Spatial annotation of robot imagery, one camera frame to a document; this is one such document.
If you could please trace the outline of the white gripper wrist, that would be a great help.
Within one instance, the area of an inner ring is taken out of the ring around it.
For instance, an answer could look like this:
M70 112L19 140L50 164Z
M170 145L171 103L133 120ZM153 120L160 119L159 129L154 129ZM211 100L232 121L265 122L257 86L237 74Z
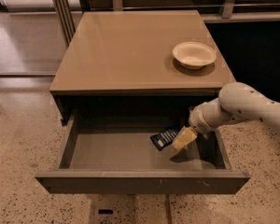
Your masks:
M203 116L204 104L191 107L189 109L189 125L190 127L183 127L177 137L174 139L172 146L176 150L180 150L194 141L198 133L207 134L213 132L215 129L211 127Z

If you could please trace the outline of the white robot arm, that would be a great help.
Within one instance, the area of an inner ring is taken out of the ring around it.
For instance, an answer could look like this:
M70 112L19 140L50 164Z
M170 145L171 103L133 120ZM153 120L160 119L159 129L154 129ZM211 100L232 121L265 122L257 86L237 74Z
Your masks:
M183 149L199 133L210 133L222 125L247 119L261 121L280 133L280 103L244 83L229 83L220 90L218 98L197 105L189 112L189 126L180 130L172 146L176 150Z

